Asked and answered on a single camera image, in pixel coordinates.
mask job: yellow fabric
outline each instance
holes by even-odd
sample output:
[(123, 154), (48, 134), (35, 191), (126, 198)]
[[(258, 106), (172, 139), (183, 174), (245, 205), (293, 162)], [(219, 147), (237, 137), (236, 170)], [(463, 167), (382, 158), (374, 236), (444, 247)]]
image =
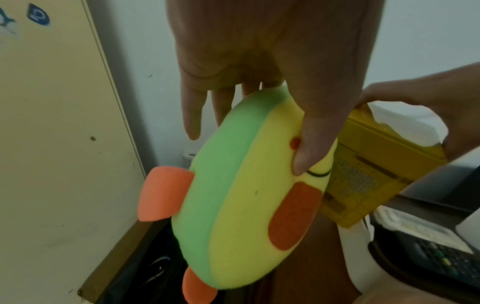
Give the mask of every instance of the yellow fabric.
[[(303, 113), (292, 101), (269, 114), (243, 160), (212, 228), (210, 268), (223, 288), (254, 282), (275, 268), (293, 250), (276, 249), (269, 240), (270, 219), (294, 183), (303, 181), (325, 191), (330, 176), (292, 174), (290, 140), (300, 135)], [(311, 171), (332, 167), (336, 143)]]

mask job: sticker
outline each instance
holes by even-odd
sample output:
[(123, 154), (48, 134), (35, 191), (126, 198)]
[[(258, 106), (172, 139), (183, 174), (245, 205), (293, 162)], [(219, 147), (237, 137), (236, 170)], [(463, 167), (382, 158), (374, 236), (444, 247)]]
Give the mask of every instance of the sticker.
[(5, 11), (0, 8), (0, 27), (10, 34), (15, 34), (15, 19), (7, 16)]
[(48, 14), (34, 4), (30, 3), (26, 16), (28, 17), (28, 19), (32, 20), (35, 23), (38, 23), (41, 26), (47, 26), (50, 24), (50, 17), (48, 16)]

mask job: brown wooden table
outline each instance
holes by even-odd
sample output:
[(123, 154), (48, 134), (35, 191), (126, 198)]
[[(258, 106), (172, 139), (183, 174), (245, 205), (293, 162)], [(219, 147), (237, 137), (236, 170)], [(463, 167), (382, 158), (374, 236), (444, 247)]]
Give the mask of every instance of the brown wooden table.
[(319, 214), (282, 264), (256, 283), (227, 292), (225, 303), (352, 304), (358, 296), (347, 273), (337, 225)]

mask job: green and yellow plush toy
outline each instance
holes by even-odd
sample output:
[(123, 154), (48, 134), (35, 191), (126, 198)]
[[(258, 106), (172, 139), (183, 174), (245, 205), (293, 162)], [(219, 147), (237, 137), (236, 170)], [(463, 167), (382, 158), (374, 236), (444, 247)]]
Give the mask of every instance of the green and yellow plush toy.
[(293, 175), (302, 118), (286, 87), (262, 90), (232, 109), (190, 170), (157, 167), (148, 175), (138, 218), (171, 217), (188, 263), (182, 286), (188, 303), (207, 304), (217, 289), (256, 281), (305, 235), (337, 143), (309, 171)]

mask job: red dot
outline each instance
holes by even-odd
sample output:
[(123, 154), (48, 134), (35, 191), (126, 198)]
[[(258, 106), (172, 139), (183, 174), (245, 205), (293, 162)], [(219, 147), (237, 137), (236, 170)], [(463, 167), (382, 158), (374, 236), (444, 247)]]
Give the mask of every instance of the red dot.
[(298, 149), (300, 146), (300, 137), (293, 137), (292, 140), (290, 140), (290, 148), (292, 150)]

